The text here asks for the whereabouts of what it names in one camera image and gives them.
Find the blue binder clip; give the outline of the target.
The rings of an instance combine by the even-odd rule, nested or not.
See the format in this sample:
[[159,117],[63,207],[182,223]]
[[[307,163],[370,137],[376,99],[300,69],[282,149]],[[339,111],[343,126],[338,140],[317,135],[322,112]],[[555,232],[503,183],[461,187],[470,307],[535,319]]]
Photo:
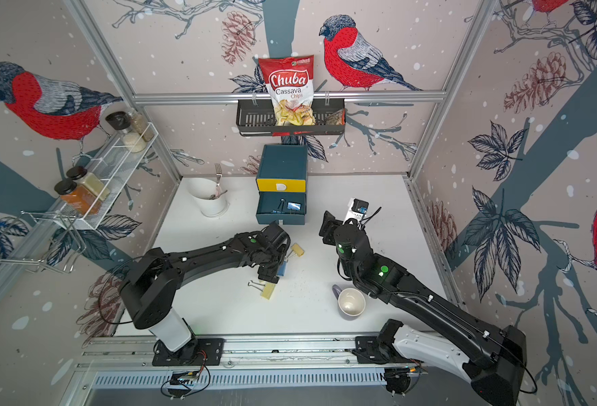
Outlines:
[[301,212],[302,210],[302,204],[299,202],[293,202],[293,201],[286,201],[285,199],[281,199],[279,201],[278,207],[274,210],[272,210],[272,213],[277,213],[277,214],[281,214],[281,213],[290,213],[290,212]]
[[287,270],[288,262],[283,262],[283,264],[278,268],[277,276],[284,277],[286,270]]

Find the yellow top drawer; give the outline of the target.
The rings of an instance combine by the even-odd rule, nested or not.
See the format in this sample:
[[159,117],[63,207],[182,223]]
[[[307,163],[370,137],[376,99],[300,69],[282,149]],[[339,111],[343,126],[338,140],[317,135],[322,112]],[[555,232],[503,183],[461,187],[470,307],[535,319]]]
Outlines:
[[261,192],[287,192],[305,193],[307,191],[306,179],[256,179],[256,184]]

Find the blue binder clip front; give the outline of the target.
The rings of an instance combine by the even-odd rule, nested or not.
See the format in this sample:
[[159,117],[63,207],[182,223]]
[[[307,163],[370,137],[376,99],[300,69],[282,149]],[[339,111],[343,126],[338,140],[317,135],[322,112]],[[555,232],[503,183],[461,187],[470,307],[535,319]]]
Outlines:
[[277,213],[277,214],[281,214],[281,213],[290,213],[290,212],[301,212],[302,210],[302,204],[299,202],[293,202],[293,201],[286,201],[285,199],[281,199],[279,201],[278,207],[274,210],[272,210],[272,213]]

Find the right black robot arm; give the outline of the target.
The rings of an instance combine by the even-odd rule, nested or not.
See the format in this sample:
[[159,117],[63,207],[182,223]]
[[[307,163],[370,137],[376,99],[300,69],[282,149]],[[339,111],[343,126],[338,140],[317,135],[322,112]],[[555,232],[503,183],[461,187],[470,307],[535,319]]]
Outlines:
[[514,326],[498,328],[476,318],[422,284],[393,260],[376,254],[356,219],[345,222],[325,212],[319,232],[337,249],[338,269],[357,290],[395,306],[433,328],[423,333],[388,320],[378,350],[388,363],[420,360],[471,385],[491,405],[514,405],[526,372],[526,337]]

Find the yellow binder clip upper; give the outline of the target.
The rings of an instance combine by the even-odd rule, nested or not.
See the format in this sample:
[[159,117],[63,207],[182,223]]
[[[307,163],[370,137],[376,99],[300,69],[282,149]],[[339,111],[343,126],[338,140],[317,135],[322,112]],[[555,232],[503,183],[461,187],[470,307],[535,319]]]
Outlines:
[[301,257],[304,255],[304,253],[305,253],[305,251],[300,245],[293,244],[290,248],[288,255],[286,256],[286,259],[289,260],[290,258],[292,258],[294,256]]

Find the yellow binder clip lower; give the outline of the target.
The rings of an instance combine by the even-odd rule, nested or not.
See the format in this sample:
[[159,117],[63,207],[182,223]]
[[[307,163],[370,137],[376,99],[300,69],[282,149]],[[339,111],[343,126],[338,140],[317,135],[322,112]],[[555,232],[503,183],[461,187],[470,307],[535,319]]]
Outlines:
[[259,290],[261,292],[262,298],[271,299],[271,296],[273,295],[276,284],[255,282],[255,281],[249,280],[249,282],[247,283],[247,286],[250,288]]

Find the teal drawer cabinet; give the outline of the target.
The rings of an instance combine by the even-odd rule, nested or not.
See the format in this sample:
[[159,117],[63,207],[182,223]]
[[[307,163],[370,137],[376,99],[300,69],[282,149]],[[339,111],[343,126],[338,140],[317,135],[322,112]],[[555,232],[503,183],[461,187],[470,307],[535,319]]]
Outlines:
[[256,179],[306,179],[308,176],[306,145],[265,145]]

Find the purple mug white inside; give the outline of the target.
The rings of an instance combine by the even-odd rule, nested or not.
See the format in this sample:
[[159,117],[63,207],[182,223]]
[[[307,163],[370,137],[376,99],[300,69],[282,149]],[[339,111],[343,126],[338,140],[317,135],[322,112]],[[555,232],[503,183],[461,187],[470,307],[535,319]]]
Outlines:
[[333,284],[332,292],[337,299],[339,312],[344,319],[354,320],[364,313],[366,300],[361,291],[355,288],[342,289],[337,284]]

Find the white utensil cup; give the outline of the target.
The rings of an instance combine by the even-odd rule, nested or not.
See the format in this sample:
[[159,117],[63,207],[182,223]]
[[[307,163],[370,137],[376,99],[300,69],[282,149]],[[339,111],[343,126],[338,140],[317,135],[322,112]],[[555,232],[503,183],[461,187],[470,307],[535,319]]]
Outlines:
[[186,178],[184,182],[203,216],[218,218],[229,208],[225,195],[214,180]]

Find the brown spice jar rear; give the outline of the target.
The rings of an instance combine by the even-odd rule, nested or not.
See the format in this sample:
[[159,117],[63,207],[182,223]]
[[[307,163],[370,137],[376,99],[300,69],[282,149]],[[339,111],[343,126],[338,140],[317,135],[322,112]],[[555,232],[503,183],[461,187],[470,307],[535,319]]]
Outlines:
[[134,108],[130,108],[127,111],[127,114],[132,129],[136,131],[145,142],[149,142],[153,138],[154,133],[145,116]]

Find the white spice jar black lid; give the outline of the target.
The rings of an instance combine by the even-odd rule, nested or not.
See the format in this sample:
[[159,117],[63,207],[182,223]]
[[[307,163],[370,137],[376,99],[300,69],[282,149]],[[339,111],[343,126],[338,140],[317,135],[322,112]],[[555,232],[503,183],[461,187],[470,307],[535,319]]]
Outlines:
[[106,117],[106,121],[119,133],[123,144],[129,148],[131,153],[139,153],[146,149],[146,142],[141,133],[132,127],[128,113],[122,111],[110,113]]

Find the orange spice jar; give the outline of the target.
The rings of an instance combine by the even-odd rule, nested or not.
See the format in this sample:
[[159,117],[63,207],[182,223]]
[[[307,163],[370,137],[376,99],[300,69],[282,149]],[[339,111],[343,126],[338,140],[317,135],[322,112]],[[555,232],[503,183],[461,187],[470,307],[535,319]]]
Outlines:
[[54,190],[61,200],[82,216],[96,215],[101,209],[102,203],[98,197],[72,179],[61,180],[55,184]]

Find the yellow spice jar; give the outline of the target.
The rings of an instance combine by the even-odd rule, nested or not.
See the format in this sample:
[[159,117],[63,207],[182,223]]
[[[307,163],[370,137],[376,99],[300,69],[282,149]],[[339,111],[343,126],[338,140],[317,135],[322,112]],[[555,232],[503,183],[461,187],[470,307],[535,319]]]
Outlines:
[[85,167],[72,167],[66,172],[66,176],[75,181],[78,185],[84,186],[100,201],[106,201],[109,197],[110,189],[94,173],[88,171]]

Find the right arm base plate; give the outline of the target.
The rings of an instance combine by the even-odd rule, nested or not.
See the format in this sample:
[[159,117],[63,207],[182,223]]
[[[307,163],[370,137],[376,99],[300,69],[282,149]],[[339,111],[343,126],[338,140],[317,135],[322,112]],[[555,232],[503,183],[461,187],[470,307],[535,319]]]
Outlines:
[[355,346],[350,353],[360,364],[415,364],[421,365],[419,360],[402,357],[392,346],[383,343],[378,336],[357,336]]

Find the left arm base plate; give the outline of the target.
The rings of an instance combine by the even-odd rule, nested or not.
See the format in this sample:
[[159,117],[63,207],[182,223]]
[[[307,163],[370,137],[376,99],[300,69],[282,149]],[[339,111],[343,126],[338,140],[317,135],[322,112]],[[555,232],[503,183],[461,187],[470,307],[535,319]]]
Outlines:
[[153,348],[151,364],[157,367],[219,365],[225,343],[224,338],[192,338],[181,349],[173,352],[158,340]]

